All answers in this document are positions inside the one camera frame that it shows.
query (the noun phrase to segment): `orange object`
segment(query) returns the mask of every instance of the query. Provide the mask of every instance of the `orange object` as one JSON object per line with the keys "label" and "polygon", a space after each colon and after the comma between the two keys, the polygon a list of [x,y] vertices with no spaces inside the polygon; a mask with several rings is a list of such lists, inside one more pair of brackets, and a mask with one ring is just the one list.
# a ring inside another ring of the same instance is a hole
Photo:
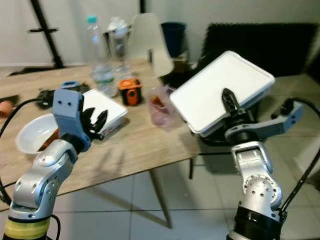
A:
{"label": "orange object", "polygon": [[14,107],[11,101],[3,101],[0,103],[0,117],[7,118],[12,113],[12,108]]}
{"label": "orange object", "polygon": [[154,104],[154,105],[157,105],[159,106],[160,108],[163,108],[165,105],[162,103],[162,101],[160,100],[160,98],[158,96],[152,96],[151,97],[151,102]]}
{"label": "orange object", "polygon": [[45,150],[54,140],[59,138],[59,128],[52,133],[52,135],[39,148],[39,152]]}
{"label": "orange object", "polygon": [[128,78],[118,82],[118,89],[124,105],[137,105],[141,102],[141,84],[137,78]]}

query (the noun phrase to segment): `plastic water bottle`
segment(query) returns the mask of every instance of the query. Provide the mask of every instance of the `plastic water bottle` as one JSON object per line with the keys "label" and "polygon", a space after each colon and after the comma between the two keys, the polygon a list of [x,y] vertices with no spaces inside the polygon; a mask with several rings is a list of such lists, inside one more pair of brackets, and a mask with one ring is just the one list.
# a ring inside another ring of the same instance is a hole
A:
{"label": "plastic water bottle", "polygon": [[132,78],[128,62],[129,27],[121,17],[114,16],[108,26],[109,44],[113,58],[114,76],[117,81]]}
{"label": "plastic water bottle", "polygon": [[109,48],[97,25],[97,17],[88,16],[87,22],[89,24],[86,30],[88,36],[87,52],[92,68],[90,76],[99,90],[110,97],[114,97],[118,92],[118,88],[113,76]]}

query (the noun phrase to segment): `blue trash bin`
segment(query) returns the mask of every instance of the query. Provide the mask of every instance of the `blue trash bin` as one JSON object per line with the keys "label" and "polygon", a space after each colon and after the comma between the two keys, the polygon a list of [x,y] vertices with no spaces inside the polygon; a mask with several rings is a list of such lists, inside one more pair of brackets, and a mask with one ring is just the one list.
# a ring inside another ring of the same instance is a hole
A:
{"label": "blue trash bin", "polygon": [[181,54],[186,24],[183,22],[164,22],[161,24],[166,47],[172,58]]}

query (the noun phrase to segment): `white chair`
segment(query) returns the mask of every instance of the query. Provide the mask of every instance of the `white chair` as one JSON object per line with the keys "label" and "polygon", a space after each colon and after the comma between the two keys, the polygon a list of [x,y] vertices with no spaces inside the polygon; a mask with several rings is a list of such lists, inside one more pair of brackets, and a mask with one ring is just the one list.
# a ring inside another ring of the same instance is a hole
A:
{"label": "white chair", "polygon": [[169,74],[174,69],[174,64],[158,17],[154,13],[136,15],[132,20],[128,40],[128,57],[149,60],[150,50],[154,74],[158,78]]}

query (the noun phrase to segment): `white bowl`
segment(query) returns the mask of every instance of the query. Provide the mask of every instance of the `white bowl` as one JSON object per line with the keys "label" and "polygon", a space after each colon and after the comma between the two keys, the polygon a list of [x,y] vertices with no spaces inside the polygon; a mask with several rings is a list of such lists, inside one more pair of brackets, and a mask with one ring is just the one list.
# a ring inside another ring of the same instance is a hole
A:
{"label": "white bowl", "polygon": [[15,139],[15,144],[20,152],[36,155],[41,153],[38,151],[39,148],[57,128],[53,114],[37,117],[22,128]]}

